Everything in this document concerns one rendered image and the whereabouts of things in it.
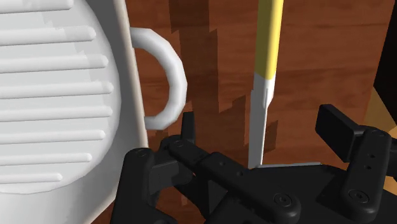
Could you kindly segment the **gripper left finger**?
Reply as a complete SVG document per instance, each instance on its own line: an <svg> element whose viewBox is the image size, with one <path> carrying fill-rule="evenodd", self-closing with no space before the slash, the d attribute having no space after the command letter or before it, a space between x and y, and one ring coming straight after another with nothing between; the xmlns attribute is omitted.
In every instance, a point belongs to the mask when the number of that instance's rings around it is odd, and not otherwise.
<svg viewBox="0 0 397 224"><path fill-rule="evenodd" d="M195 145L192 112L179 135L162 149L130 150L124 157L110 224L178 224L156 208L160 192L176 188L204 217L204 224L297 224L301 203L275 184L260 183L258 169Z"/></svg>

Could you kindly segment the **yellow handled white spatula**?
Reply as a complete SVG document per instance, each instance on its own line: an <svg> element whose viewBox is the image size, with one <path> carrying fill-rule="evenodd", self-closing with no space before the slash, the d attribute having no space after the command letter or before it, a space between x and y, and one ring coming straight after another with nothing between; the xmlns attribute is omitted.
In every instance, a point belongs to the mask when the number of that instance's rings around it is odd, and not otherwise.
<svg viewBox="0 0 397 224"><path fill-rule="evenodd" d="M258 0L253 89L249 114L247 166L250 169L266 167L262 164L265 131L268 107L275 89L283 4L284 0Z"/></svg>

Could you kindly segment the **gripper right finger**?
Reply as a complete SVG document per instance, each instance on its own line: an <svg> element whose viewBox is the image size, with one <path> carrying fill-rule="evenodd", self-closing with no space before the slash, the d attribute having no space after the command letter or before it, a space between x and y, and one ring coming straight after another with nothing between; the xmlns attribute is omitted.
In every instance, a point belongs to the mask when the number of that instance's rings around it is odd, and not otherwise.
<svg viewBox="0 0 397 224"><path fill-rule="evenodd" d="M394 139L383 130L357 124L331 104L320 105L315 130L349 164L340 189L345 215L357 223L374 221Z"/></svg>

